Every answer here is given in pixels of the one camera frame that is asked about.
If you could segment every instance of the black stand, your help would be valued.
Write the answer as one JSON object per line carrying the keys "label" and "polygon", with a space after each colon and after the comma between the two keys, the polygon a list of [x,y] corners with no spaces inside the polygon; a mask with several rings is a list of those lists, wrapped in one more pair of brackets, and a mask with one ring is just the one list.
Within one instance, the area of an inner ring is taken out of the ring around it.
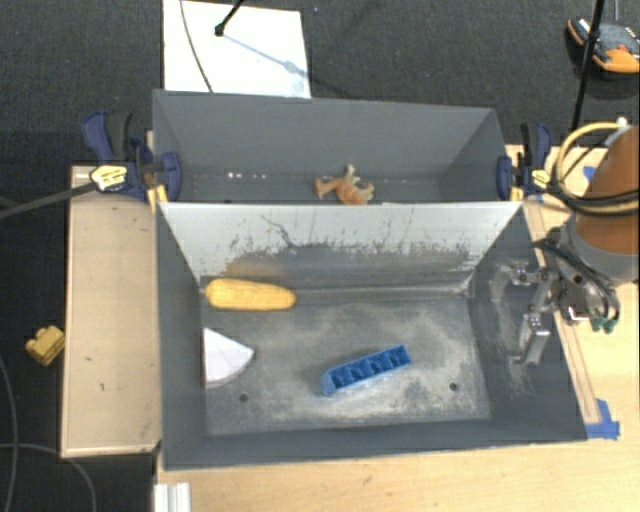
{"label": "black stand", "polygon": [[240,9],[240,6],[243,3],[244,3],[244,0],[237,0],[233,8],[229,12],[229,14],[227,14],[227,17],[222,20],[222,23],[220,23],[219,25],[216,25],[216,29],[215,29],[216,36],[222,37],[224,35],[224,27],[227,26],[227,23],[229,23],[229,20],[233,18],[233,15],[236,13],[238,9]]}
{"label": "black stand", "polygon": [[578,98],[576,99],[576,109],[573,112],[573,123],[571,124],[571,131],[574,132],[578,129],[580,124],[580,117],[582,115],[582,104],[584,103],[584,93],[587,89],[587,80],[589,78],[589,70],[591,69],[591,60],[593,59],[593,50],[596,42],[600,37],[600,19],[602,18],[602,11],[604,9],[604,0],[596,0],[596,6],[593,9],[593,20],[591,21],[591,27],[589,27],[589,37],[587,38],[587,44],[584,48],[584,56],[582,59],[582,76],[580,77],[580,89],[578,90]]}

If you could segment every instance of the white paper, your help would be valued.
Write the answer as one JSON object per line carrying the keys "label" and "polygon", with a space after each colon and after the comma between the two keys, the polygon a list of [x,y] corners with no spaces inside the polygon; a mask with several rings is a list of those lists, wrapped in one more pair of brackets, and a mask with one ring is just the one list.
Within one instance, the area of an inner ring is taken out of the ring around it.
{"label": "white paper", "polygon": [[208,388],[220,386],[234,379],[248,366],[253,349],[241,345],[222,334],[203,329],[204,377]]}
{"label": "white paper", "polygon": [[[224,36],[216,37],[214,29],[231,7],[183,2],[195,52],[213,91],[310,98],[300,13],[242,6]],[[164,88],[207,92],[184,25],[179,0],[164,0]]]}

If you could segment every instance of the blue lego brick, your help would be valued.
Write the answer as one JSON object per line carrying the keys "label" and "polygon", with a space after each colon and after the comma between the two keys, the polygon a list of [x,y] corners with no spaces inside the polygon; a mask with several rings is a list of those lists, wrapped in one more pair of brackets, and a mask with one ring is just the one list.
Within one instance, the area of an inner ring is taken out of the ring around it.
{"label": "blue lego brick", "polygon": [[411,364],[411,358],[407,352],[407,347],[404,345],[396,345],[395,347],[330,368],[320,379],[322,392],[327,396],[331,396],[336,391],[348,386],[397,370],[409,364]]}

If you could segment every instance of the black wire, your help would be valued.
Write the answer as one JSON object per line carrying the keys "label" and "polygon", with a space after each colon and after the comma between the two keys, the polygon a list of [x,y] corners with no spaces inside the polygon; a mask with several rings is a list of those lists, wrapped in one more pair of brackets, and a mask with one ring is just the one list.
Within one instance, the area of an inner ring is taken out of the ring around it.
{"label": "black wire", "polygon": [[207,75],[204,72],[204,68],[202,67],[202,63],[200,62],[200,58],[198,57],[198,53],[196,52],[196,47],[193,45],[193,41],[191,40],[191,32],[189,32],[189,26],[187,25],[187,17],[184,15],[184,5],[183,0],[179,0],[180,2],[180,16],[182,16],[182,25],[184,26],[184,31],[187,34],[187,40],[189,41],[189,46],[191,47],[191,53],[193,54],[193,58],[196,59],[196,64],[198,65],[198,69],[200,70],[200,75],[202,75],[202,79],[204,83],[207,84],[207,89],[209,92],[213,94],[213,88],[207,79]]}
{"label": "black wire", "polygon": [[[7,501],[5,502],[4,512],[10,512],[11,503],[13,501],[13,492],[16,486],[16,475],[18,473],[18,454],[21,449],[26,450],[36,450],[44,453],[49,453],[52,455],[58,455],[58,452],[53,450],[52,448],[48,448],[46,446],[40,446],[38,444],[30,444],[30,443],[20,443],[18,436],[18,412],[16,410],[16,401],[13,395],[13,388],[11,387],[11,381],[9,380],[9,373],[7,372],[7,367],[4,364],[4,359],[0,354],[0,372],[4,378],[4,383],[7,389],[7,397],[9,399],[9,409],[11,412],[11,423],[13,429],[13,440],[11,443],[2,443],[0,444],[0,450],[8,450],[11,449],[13,451],[13,458],[11,463],[11,477],[9,479],[9,487],[7,489]],[[96,489],[91,481],[91,477],[87,474],[87,472],[73,459],[67,459],[65,462],[71,464],[77,471],[80,473],[82,478],[84,478],[87,483],[87,487],[89,488],[89,493],[91,494],[91,510],[92,512],[96,512],[98,510],[98,500],[96,498]]]}
{"label": "black wire", "polygon": [[[13,446],[14,446],[13,444],[0,444],[0,450],[13,448]],[[56,457],[58,456],[58,452],[55,451],[53,448],[49,448],[47,446],[41,446],[39,444],[19,443],[18,448],[20,448],[21,450],[34,450],[38,452],[48,453],[50,455],[55,455]],[[80,464],[78,464],[77,461],[73,459],[66,459],[66,460],[63,460],[62,462],[68,462],[69,464],[71,464],[73,468],[84,479],[84,481],[87,484],[87,488],[89,489],[89,493],[91,494],[91,511],[97,512],[98,499],[96,498],[96,488],[93,485],[93,481],[91,480],[91,477],[87,474],[84,468]]]}
{"label": "black wire", "polygon": [[602,137],[599,141],[597,141],[593,146],[591,146],[589,149],[587,149],[587,151],[585,151],[584,153],[582,153],[575,162],[573,162],[571,164],[571,167],[569,167],[569,169],[567,169],[567,171],[564,173],[564,176],[562,176],[562,178],[560,179],[560,183],[564,183],[564,180],[567,179],[567,177],[569,176],[569,174],[571,174],[573,172],[573,170],[578,166],[578,164],[580,162],[582,162],[587,155],[589,155],[594,149],[596,149],[599,146],[602,146],[602,144],[604,143],[605,140],[607,140],[609,138],[609,134],[605,135],[604,137]]}
{"label": "black wire", "polygon": [[67,201],[74,197],[86,194],[87,192],[95,192],[95,190],[96,186],[93,183],[86,183],[69,190],[63,190],[62,192],[51,194],[50,196],[42,197],[34,201],[29,201],[28,203],[19,204],[18,206],[13,206],[11,208],[7,208],[6,210],[1,210],[0,220],[18,215],[19,213],[26,213],[28,211],[35,210],[36,208],[41,208],[42,206],[46,206],[49,204],[58,203],[60,201]]}
{"label": "black wire", "polygon": [[7,367],[4,365],[4,359],[0,354],[0,370],[2,370],[2,376],[4,378],[4,384],[7,388],[7,398],[9,399],[9,410],[11,411],[11,425],[13,430],[13,443],[7,445],[13,449],[13,457],[11,463],[11,477],[9,478],[9,487],[7,489],[7,501],[4,505],[4,512],[11,510],[11,502],[13,501],[13,490],[16,486],[16,475],[18,474],[18,452],[19,452],[19,438],[18,438],[18,412],[16,411],[16,401],[13,396],[13,389],[11,388],[11,381],[9,380],[9,374],[7,373]]}

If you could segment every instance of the small figurine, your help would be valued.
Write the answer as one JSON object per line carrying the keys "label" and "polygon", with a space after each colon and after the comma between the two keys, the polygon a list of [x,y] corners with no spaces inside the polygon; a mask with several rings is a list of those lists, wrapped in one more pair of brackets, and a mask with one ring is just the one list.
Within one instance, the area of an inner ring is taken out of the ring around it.
{"label": "small figurine", "polygon": [[355,175],[356,169],[353,165],[347,165],[345,175],[342,178],[333,178],[327,182],[322,181],[320,178],[316,178],[316,192],[320,199],[325,194],[328,194],[332,190],[335,190],[338,199],[344,204],[367,204],[373,197],[373,191],[375,187],[369,183],[366,187],[360,188],[356,185],[360,181],[360,178]]}

